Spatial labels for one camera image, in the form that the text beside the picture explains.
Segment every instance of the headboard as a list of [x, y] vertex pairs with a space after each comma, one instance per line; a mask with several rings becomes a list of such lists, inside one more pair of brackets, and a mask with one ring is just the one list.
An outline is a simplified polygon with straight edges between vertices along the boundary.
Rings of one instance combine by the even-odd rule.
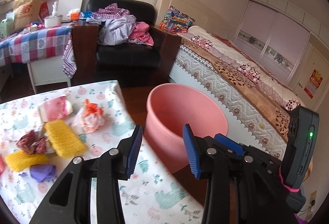
[[222, 16], [198, 0], [158, 0], [155, 6], [157, 11], [155, 24], [157, 26], [164, 19], [169, 6], [173, 6], [195, 19], [193, 25], [200, 26], [210, 33], [227, 38], [229, 29], [226, 27], [226, 22]]

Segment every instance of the pink trash bin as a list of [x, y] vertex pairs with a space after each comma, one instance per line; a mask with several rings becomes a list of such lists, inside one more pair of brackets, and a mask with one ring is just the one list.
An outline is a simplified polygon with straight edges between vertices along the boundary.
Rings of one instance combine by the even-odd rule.
[[155, 87], [146, 102], [144, 137], [171, 173], [188, 165], [183, 126], [195, 136], [227, 135], [227, 119], [219, 106], [202, 92], [180, 84]]

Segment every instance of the yellow cloth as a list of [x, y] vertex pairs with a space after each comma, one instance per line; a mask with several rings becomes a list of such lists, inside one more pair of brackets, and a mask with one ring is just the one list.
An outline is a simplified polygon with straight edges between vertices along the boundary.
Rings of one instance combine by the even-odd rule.
[[45, 124], [45, 129], [58, 156], [70, 158], [86, 150], [86, 146], [63, 120], [48, 122]]
[[12, 171], [20, 172], [31, 165], [47, 163], [48, 158], [44, 154], [27, 154], [17, 151], [5, 156], [5, 161]]

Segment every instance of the pile of clothes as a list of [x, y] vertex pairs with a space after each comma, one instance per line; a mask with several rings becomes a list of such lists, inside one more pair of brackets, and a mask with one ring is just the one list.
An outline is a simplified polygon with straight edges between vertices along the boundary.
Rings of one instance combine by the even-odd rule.
[[99, 9], [94, 16], [105, 21], [99, 32], [98, 43], [101, 45], [118, 45], [124, 42], [154, 45], [148, 32], [150, 26], [145, 22], [136, 22], [136, 17], [129, 10], [118, 8], [117, 3]]

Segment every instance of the chair backrest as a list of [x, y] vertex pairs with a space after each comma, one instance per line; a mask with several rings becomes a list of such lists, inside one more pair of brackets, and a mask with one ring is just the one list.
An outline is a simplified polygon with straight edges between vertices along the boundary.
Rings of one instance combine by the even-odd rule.
[[112, 3], [118, 3], [118, 8], [129, 10], [134, 15], [137, 21], [143, 21], [154, 26], [155, 23], [155, 8], [146, 2], [137, 0], [89, 0], [87, 11], [96, 12], [98, 9], [103, 9]]

